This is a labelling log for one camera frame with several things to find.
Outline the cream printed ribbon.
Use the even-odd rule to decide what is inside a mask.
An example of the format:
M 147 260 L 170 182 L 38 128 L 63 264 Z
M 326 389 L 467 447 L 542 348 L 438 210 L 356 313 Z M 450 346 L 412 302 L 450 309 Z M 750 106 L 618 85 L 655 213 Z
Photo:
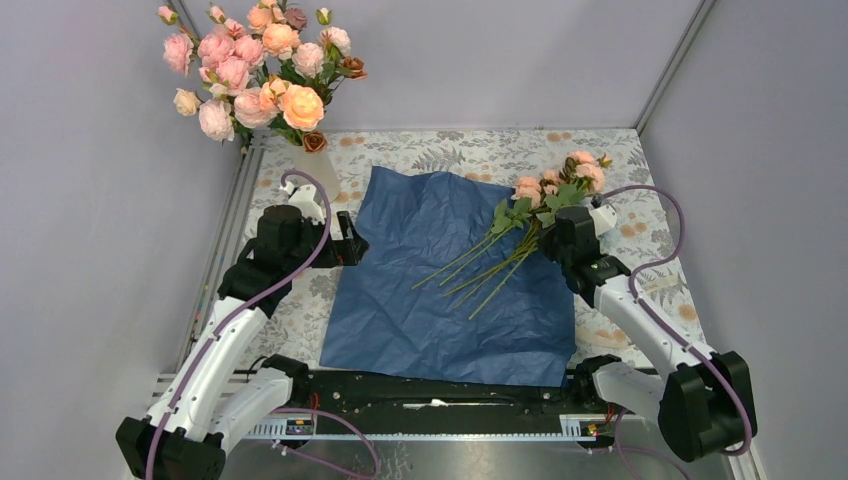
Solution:
M 657 301 L 668 313 L 675 300 L 686 306 L 691 295 L 688 286 L 679 274 L 668 277 L 656 277 L 653 280 L 640 281 L 650 298 Z M 598 314 L 590 313 L 583 300 L 577 302 L 577 337 L 581 342 L 610 349 L 624 349 L 633 345 L 631 339 L 611 320 L 601 320 Z

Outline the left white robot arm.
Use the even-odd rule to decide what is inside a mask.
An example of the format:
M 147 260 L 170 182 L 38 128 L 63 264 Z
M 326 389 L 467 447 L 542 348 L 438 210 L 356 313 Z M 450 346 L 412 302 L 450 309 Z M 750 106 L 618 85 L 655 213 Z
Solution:
M 307 268 L 345 261 L 330 237 L 329 215 L 314 201 L 264 210 L 257 234 L 225 272 L 199 342 L 141 419 L 125 418 L 116 441 L 138 479 L 217 479 L 227 455 L 264 417 L 283 408 L 277 442 L 296 449 L 318 418 L 309 369 L 272 355 L 228 399 L 221 395 L 242 354 Z

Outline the flower bouquet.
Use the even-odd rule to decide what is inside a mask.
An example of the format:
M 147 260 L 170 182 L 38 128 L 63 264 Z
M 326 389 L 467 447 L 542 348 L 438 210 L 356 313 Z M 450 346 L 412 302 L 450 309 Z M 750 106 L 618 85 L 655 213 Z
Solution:
M 500 244 L 502 239 L 514 231 L 521 231 L 522 239 L 506 259 L 444 293 L 450 296 L 462 291 L 464 296 L 455 303 L 460 306 L 496 276 L 502 275 L 497 286 L 471 314 L 476 317 L 519 267 L 540 250 L 537 243 L 543 231 L 554 225 L 555 214 L 559 210 L 576 206 L 603 192 L 605 170 L 612 163 L 612 158 L 607 154 L 596 157 L 587 151 L 573 151 L 566 156 L 558 170 L 546 170 L 539 177 L 517 178 L 513 183 L 512 195 L 494 207 L 492 221 L 481 240 L 413 287 L 417 289 L 425 285 L 446 270 L 450 274 L 441 283 L 452 281 L 460 272 L 475 264 L 480 256 Z

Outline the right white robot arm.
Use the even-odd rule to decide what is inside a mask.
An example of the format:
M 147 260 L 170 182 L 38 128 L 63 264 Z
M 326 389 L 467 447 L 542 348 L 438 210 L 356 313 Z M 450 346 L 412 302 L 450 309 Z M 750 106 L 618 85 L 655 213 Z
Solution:
M 719 353 L 672 325 L 643 295 L 631 271 L 602 253 L 596 225 L 613 215 L 608 205 L 562 208 L 539 246 L 560 266 L 569 289 L 612 320 L 655 372 L 646 374 L 614 355 L 591 358 L 578 368 L 575 402 L 589 412 L 614 403 L 652 421 L 669 449 L 686 462 L 746 452 L 758 432 L 746 361 L 734 351 Z

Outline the blue wrapping paper sheet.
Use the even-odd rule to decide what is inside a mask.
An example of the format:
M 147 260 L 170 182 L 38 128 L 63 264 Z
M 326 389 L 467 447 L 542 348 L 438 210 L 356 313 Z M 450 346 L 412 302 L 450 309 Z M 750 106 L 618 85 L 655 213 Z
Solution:
M 368 250 L 341 272 L 320 365 L 561 386 L 576 332 L 560 268 L 538 253 L 509 263 L 518 231 L 471 253 L 510 194 L 449 172 L 407 176 L 374 167 L 355 223 Z

